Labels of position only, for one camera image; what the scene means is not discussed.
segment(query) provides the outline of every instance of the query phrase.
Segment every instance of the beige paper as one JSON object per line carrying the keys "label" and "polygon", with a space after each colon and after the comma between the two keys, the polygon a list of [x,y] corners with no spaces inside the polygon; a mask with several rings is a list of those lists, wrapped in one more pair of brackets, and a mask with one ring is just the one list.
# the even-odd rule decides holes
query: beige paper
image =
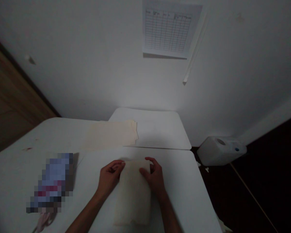
{"label": "beige paper", "polygon": [[138,139],[137,122],[100,121],[91,125],[83,149],[105,150],[118,146],[134,145]]}
{"label": "beige paper", "polygon": [[116,226],[136,224],[147,225],[150,222],[151,190],[139,169],[150,172],[150,162],[127,161],[121,172],[119,192],[115,205],[114,221]]}

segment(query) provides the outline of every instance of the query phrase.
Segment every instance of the hand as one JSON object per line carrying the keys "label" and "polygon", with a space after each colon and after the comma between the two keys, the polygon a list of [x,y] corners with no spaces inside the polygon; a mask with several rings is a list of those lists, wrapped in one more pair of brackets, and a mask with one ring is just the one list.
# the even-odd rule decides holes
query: hand
{"label": "hand", "polygon": [[125,166],[123,160],[114,160],[100,170],[99,184],[96,195],[107,198],[119,181],[120,174]]}
{"label": "hand", "polygon": [[144,176],[148,182],[150,189],[157,196],[158,199],[164,198],[166,190],[164,186],[163,170],[161,165],[151,157],[146,157],[146,160],[150,160],[153,164],[150,164],[151,174],[144,168],[140,168],[140,173]]}

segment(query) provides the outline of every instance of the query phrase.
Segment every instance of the wooden door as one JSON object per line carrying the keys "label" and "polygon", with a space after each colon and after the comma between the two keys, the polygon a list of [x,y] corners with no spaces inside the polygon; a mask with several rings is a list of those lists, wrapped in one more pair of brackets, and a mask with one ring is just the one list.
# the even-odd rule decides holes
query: wooden door
{"label": "wooden door", "polygon": [[52,117],[55,113],[0,51],[0,151]]}

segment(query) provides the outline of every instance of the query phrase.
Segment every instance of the stack of paper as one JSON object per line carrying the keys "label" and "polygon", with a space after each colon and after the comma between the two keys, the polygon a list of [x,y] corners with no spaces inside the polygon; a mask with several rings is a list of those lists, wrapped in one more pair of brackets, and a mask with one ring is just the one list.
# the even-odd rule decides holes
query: stack of paper
{"label": "stack of paper", "polygon": [[90,127],[83,149],[105,150],[118,146],[129,146],[134,145],[137,139],[137,122],[134,120],[100,121]]}

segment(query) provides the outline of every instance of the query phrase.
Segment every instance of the table grid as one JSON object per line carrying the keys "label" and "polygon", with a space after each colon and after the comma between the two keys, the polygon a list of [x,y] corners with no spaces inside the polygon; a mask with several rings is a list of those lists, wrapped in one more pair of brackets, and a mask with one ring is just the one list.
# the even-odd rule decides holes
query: table grid
{"label": "table grid", "polygon": [[188,14],[146,9],[145,47],[183,52],[191,19]]}

